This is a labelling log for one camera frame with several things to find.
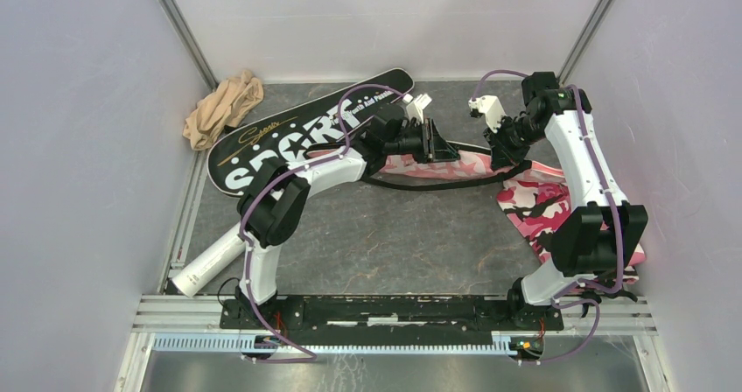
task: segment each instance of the black skateboard deck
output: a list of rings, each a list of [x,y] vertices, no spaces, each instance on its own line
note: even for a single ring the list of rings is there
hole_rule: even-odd
[[[286,161],[304,159],[307,147],[331,143],[342,137],[336,117],[340,98],[361,84],[381,84],[408,93],[415,83],[401,68],[394,68],[314,101],[243,125],[219,140],[208,152],[208,175],[214,186],[226,195],[239,197],[266,158]],[[353,92],[343,105],[343,121],[348,130],[356,128],[384,104],[399,96],[377,88]]]

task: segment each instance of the printed logo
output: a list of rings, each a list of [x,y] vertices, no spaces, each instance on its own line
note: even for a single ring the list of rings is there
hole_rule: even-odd
[[[359,119],[357,116],[361,111],[391,95],[392,92],[389,91],[375,95],[364,95],[360,91],[358,97],[346,99],[341,105],[346,128],[351,130],[357,127],[365,120],[365,117]],[[309,146],[340,139],[343,133],[340,131],[337,114],[338,106],[333,105],[324,114],[313,117],[306,123],[300,122],[301,116],[293,116],[242,130],[237,139],[239,147],[217,164],[217,167],[234,166],[229,172],[227,169],[223,171],[227,174],[224,186],[242,195],[240,190],[252,182],[263,165],[263,160],[275,157],[286,161],[304,160],[304,152]]]

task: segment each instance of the robotic arm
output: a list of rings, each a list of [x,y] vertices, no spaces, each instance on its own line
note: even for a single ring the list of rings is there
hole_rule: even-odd
[[[552,235],[551,259],[517,280],[508,293],[514,312],[550,306],[574,283],[592,280],[598,273],[622,272],[648,219],[644,206],[629,204],[608,169],[585,92],[559,87],[554,73],[533,73],[521,87],[526,110],[516,118],[505,115],[494,96],[469,102],[472,116],[486,117],[484,137],[492,152],[492,167],[518,165],[531,144],[546,138],[554,146],[567,179],[571,214]],[[618,220],[612,207],[617,208]]]
[[[293,235],[305,202],[312,196],[373,175],[386,164],[388,155],[411,154],[418,163],[459,159],[458,152],[438,134],[433,120],[423,116],[422,109],[428,103],[430,98],[427,94],[410,102],[407,117],[400,106],[382,108],[356,134],[349,150],[344,154],[340,154],[342,149],[329,153],[339,155],[336,160],[323,163],[322,157],[316,157],[286,164],[273,157],[263,163],[237,204],[240,215],[245,215],[271,180],[289,169],[304,169],[277,185],[276,190],[263,198],[248,218],[248,236],[255,244],[255,249],[249,255],[250,262],[247,262],[245,277],[240,282],[242,294],[249,297],[247,289],[250,288],[257,305],[276,295],[276,270],[281,245]]]

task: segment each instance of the beige cloth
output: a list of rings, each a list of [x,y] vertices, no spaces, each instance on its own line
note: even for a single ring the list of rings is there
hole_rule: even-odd
[[[236,127],[263,100],[263,83],[249,70],[224,80],[210,95],[196,103],[185,119],[183,137],[191,148],[205,150],[214,145],[225,125]]]

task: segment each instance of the white cylinder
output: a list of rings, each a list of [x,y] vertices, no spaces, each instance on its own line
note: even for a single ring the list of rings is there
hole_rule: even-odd
[[[240,223],[237,223],[172,278],[172,283],[181,293],[192,298],[237,256],[245,252],[245,242],[237,236],[239,230]]]

